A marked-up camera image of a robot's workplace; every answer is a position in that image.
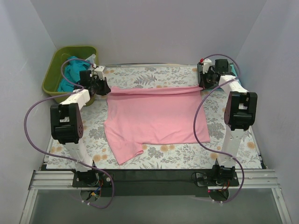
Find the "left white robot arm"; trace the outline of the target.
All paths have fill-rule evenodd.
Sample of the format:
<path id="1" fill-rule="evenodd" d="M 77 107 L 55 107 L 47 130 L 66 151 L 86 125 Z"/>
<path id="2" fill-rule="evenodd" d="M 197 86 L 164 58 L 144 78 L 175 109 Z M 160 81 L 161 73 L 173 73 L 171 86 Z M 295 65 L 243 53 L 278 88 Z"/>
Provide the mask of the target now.
<path id="1" fill-rule="evenodd" d="M 93 160 L 83 143 L 84 126 L 81 109 L 96 95 L 111 92 L 104 75 L 104 66 L 81 71 L 80 80 L 72 94 L 60 104 L 50 107 L 52 138 L 63 145 L 75 160 L 75 170 L 85 172 L 83 181 L 90 187 L 99 183 L 99 174 L 91 170 Z"/>

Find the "pink t-shirt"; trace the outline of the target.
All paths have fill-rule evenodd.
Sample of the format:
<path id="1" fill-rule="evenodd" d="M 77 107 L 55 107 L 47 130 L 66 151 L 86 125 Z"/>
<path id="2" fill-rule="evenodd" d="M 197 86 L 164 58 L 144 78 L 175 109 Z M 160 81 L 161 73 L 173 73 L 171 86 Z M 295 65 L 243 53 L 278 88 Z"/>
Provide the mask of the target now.
<path id="1" fill-rule="evenodd" d="M 206 115 L 198 106 L 201 88 L 121 89 L 107 96 L 105 134 L 118 164 L 143 153 L 144 144 L 209 142 Z"/>

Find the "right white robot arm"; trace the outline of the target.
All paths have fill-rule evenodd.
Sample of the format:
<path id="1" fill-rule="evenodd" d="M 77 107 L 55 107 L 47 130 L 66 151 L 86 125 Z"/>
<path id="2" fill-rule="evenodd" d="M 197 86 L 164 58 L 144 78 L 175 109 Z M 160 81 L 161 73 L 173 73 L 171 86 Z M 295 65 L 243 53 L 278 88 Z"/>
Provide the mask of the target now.
<path id="1" fill-rule="evenodd" d="M 242 87 L 227 59 L 216 59 L 214 63 L 208 58 L 201 59 L 197 69 L 199 87 L 207 90 L 219 86 L 228 95 L 224 112 L 226 134 L 216 162 L 219 169 L 211 174 L 212 182 L 220 186 L 228 180 L 226 171 L 235 168 L 234 157 L 241 139 L 255 122 L 258 96 Z"/>

